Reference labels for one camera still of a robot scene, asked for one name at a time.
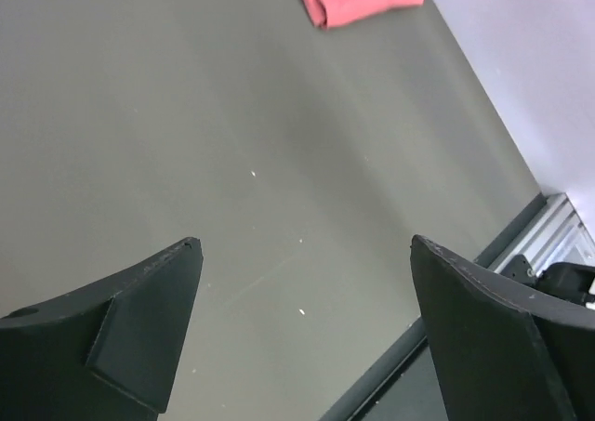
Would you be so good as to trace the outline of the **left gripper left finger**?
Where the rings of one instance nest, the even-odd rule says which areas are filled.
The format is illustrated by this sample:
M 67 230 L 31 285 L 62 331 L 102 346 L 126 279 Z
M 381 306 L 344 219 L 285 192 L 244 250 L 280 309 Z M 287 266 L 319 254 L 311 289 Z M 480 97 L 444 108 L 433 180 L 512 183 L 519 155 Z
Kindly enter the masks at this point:
M 203 266 L 188 237 L 1 320 L 4 420 L 155 420 L 167 410 Z

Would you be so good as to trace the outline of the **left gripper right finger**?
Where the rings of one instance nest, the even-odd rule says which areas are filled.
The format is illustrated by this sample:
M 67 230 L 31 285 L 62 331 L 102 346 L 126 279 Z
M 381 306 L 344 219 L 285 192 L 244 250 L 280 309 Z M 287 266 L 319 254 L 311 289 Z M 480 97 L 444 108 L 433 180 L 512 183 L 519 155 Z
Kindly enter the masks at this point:
M 410 263 L 449 419 L 593 419 L 592 309 L 420 235 Z

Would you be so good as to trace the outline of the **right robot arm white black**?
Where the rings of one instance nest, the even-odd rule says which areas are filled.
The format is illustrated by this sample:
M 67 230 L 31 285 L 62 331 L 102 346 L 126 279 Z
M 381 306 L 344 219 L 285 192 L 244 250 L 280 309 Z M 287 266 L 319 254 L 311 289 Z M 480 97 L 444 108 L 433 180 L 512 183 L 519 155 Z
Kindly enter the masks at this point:
M 537 291 L 594 310 L 594 267 L 556 262 L 535 272 L 524 255 L 516 255 L 500 272 L 502 276 Z

